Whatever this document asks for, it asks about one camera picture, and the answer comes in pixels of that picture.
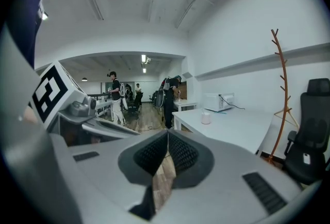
white desk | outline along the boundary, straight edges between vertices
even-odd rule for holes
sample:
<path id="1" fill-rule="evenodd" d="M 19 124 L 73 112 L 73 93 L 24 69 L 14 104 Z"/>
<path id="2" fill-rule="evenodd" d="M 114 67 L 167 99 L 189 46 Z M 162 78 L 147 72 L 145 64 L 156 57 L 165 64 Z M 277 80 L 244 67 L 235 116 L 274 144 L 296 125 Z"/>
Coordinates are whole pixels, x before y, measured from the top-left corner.
<path id="1" fill-rule="evenodd" d="M 187 99 L 181 99 L 180 101 L 176 100 L 174 104 L 177 106 L 178 111 L 182 111 L 183 107 L 193 106 L 194 108 L 196 108 L 197 106 L 197 102 L 188 101 Z"/>
<path id="2" fill-rule="evenodd" d="M 260 150 L 260 156 L 262 142 L 273 118 L 272 113 L 236 108 L 223 111 L 226 114 L 207 112 L 211 113 L 211 123 L 208 125 L 201 122 L 202 109 L 173 112 L 174 129 L 180 130 L 183 124 L 192 132 L 238 145 L 252 153 Z"/>
<path id="3" fill-rule="evenodd" d="M 98 109 L 101 109 L 101 108 L 106 108 L 107 106 L 110 105 L 110 109 L 111 109 L 111 120 L 113 120 L 113 100 L 112 99 L 107 99 L 107 101 L 102 101 L 102 102 L 97 102 L 96 103 L 96 107 L 95 107 L 95 110 L 97 111 Z M 99 117 L 101 115 L 104 114 L 104 110 L 101 111 L 100 113 L 96 113 L 96 116 Z"/>

wooden coat rack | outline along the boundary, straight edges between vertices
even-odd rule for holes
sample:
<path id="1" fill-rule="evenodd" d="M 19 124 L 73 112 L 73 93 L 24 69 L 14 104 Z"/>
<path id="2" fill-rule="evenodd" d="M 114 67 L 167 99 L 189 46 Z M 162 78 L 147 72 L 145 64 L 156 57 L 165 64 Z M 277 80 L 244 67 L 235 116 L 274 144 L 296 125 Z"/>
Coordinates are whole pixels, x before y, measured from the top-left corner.
<path id="1" fill-rule="evenodd" d="M 280 75 L 280 77 L 281 77 L 281 79 L 284 80 L 284 87 L 280 86 L 280 88 L 281 88 L 282 90 L 284 90 L 285 96 L 284 96 L 284 108 L 283 108 L 281 111 L 278 111 L 278 112 L 274 113 L 274 115 L 275 115 L 276 117 L 279 117 L 278 114 L 280 114 L 280 113 L 283 112 L 283 117 L 282 117 L 282 123 L 281 123 L 281 125 L 280 125 L 280 130 L 279 130 L 279 133 L 278 133 L 278 136 L 277 136 L 276 143 L 275 143 L 275 145 L 274 145 L 274 148 L 273 148 L 273 150 L 272 150 L 272 153 L 271 153 L 271 154 L 269 155 L 269 157 L 267 158 L 267 162 L 268 162 L 268 163 L 272 163 L 272 164 L 274 164 L 274 162 L 273 162 L 273 155 L 274 155 L 275 150 L 276 150 L 276 148 L 277 148 L 277 146 L 278 146 L 279 139 L 281 138 L 281 135 L 282 135 L 282 132 L 283 132 L 283 128 L 284 128 L 284 123 L 285 123 L 285 121 L 289 122 L 288 120 L 286 120 L 286 115 L 287 115 L 287 113 L 289 113 L 289 115 L 291 116 L 291 118 L 293 119 L 293 122 L 294 122 L 294 124 L 291 123 L 291 122 L 289 122 L 289 123 L 290 123 L 290 124 L 293 124 L 293 125 L 295 125 L 295 126 L 297 126 L 297 128 L 299 129 L 299 125 L 298 125 L 297 121 L 295 120 L 295 118 L 292 116 L 292 114 L 291 114 L 291 112 L 290 112 L 290 111 L 292 110 L 292 108 L 289 108 L 289 107 L 288 107 L 288 100 L 291 98 L 291 96 L 288 97 L 288 79 L 287 79 L 287 71 L 286 71 L 286 67 L 285 67 L 285 64 L 286 64 L 287 60 L 284 60 L 284 56 L 283 56 L 283 53 L 282 53 L 282 49 L 281 49 L 281 46 L 279 45 L 279 42 L 278 42 L 278 39 L 277 39 L 277 33 L 278 33 L 278 29 L 276 30 L 276 32 L 272 29 L 272 34 L 273 34 L 273 37 L 274 37 L 274 39 L 275 39 L 275 41 L 272 40 L 272 42 L 273 42 L 273 43 L 277 46 L 277 48 L 278 48 L 278 53 L 275 52 L 275 54 L 276 54 L 276 55 L 279 55 L 279 57 L 280 57 L 280 61 L 281 61 L 281 63 L 282 63 L 282 68 L 283 68 L 283 76 Z"/>

white pants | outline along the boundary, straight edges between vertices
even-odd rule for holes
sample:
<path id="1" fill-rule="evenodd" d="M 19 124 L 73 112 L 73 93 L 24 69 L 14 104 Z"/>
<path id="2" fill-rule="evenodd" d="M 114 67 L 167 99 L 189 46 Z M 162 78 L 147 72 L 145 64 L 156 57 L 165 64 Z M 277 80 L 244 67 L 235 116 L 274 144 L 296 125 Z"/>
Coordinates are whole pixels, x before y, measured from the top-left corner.
<path id="1" fill-rule="evenodd" d="M 114 122 L 117 124 L 118 123 L 118 118 L 120 120 L 121 124 L 124 124 L 124 116 L 122 113 L 122 110 L 120 108 L 120 102 L 121 98 L 113 102 L 113 119 Z"/>

person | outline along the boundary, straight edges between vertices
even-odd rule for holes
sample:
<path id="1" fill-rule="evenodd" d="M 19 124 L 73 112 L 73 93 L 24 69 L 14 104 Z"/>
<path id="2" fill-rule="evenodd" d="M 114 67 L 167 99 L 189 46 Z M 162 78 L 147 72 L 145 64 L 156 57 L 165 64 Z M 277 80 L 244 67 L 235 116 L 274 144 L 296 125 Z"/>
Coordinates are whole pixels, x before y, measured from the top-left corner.
<path id="1" fill-rule="evenodd" d="M 181 76 L 175 76 L 174 78 L 169 79 L 167 82 L 170 83 L 170 89 L 165 91 L 164 99 L 164 117 L 165 117 L 165 126 L 167 129 L 172 127 L 172 112 L 174 108 L 174 96 L 178 97 L 179 94 L 179 84 L 181 84 Z"/>
<path id="2" fill-rule="evenodd" d="M 133 101 L 133 92 L 132 92 L 132 88 L 131 88 L 131 86 L 130 86 L 129 84 L 126 84 L 125 87 L 126 87 L 126 92 L 125 92 L 125 94 L 126 94 L 127 101 L 128 101 L 128 102 L 131 102 L 131 101 Z"/>
<path id="3" fill-rule="evenodd" d="M 140 88 L 140 84 L 139 83 L 136 84 L 136 87 L 137 88 L 135 89 L 135 93 L 136 93 L 136 95 L 138 95 L 138 93 L 141 93 L 142 92 L 142 89 Z"/>
<path id="4" fill-rule="evenodd" d="M 23 57 L 34 69 L 36 36 L 44 13 L 42 0 L 14 0 L 7 14 L 8 30 Z M 23 119 L 38 123 L 31 108 L 26 106 Z"/>
<path id="5" fill-rule="evenodd" d="M 124 116 L 120 107 L 120 103 L 121 103 L 121 96 L 119 94 L 120 83 L 117 80 L 117 74 L 115 71 L 111 71 L 109 76 L 110 79 L 112 80 L 112 90 L 110 90 L 109 92 L 111 93 L 113 99 L 113 119 L 115 123 L 118 123 L 118 118 L 119 118 L 120 124 L 124 126 L 125 125 Z"/>

chair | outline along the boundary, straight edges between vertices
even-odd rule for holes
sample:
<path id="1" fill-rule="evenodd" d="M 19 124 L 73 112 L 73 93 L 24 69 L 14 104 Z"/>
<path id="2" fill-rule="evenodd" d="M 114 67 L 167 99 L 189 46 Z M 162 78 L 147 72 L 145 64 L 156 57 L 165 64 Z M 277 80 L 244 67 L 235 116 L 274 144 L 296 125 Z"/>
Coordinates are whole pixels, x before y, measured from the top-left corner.
<path id="1" fill-rule="evenodd" d="M 138 112 L 140 108 L 140 101 L 142 99 L 143 94 L 138 93 L 135 97 L 134 103 L 128 103 L 128 111 L 133 113 L 133 112 Z"/>
<path id="2" fill-rule="evenodd" d="M 312 184 L 325 173 L 323 153 L 330 135 L 330 80 L 311 79 L 300 102 L 301 125 L 298 133 L 291 131 L 288 135 L 284 169 L 297 181 Z"/>

